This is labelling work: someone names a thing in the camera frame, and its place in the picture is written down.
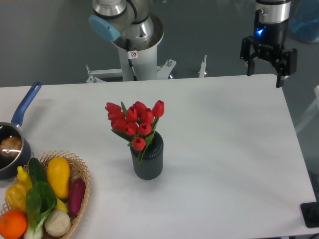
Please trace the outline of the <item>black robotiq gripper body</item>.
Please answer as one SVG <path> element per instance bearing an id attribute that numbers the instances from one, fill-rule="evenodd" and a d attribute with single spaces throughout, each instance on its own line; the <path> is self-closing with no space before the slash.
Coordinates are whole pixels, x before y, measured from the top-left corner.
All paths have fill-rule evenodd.
<path id="1" fill-rule="evenodd" d="M 281 59 L 288 22 L 257 23 L 253 32 L 253 49 L 257 57 L 266 61 Z"/>

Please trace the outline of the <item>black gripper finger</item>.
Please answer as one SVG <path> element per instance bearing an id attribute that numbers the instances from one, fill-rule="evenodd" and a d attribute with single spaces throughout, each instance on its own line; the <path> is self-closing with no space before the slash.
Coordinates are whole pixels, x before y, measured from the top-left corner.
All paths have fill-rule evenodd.
<path id="1" fill-rule="evenodd" d="M 255 41 L 253 36 L 247 36 L 242 39 L 240 59 L 247 64 L 247 76 L 252 76 L 255 72 L 254 59 L 258 55 L 259 44 Z"/>
<path id="2" fill-rule="evenodd" d="M 293 48 L 290 50 L 278 48 L 274 52 L 272 66 L 277 72 L 276 88 L 284 85 L 284 79 L 295 73 L 297 70 L 298 51 Z"/>

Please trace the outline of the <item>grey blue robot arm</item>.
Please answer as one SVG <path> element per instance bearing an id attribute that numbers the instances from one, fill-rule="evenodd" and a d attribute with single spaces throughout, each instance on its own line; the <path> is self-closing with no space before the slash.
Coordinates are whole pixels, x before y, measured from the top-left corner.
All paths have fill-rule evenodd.
<path id="1" fill-rule="evenodd" d="M 160 19 L 149 10 L 147 0 L 95 0 L 89 16 L 91 29 L 118 49 L 124 81 L 169 79 L 176 65 L 167 60 L 157 64 L 157 46 L 164 35 Z M 252 35 L 242 39 L 240 59 L 247 75 L 255 71 L 255 60 L 269 62 L 277 72 L 277 88 L 296 72 L 297 50 L 284 47 L 291 2 L 257 0 Z"/>

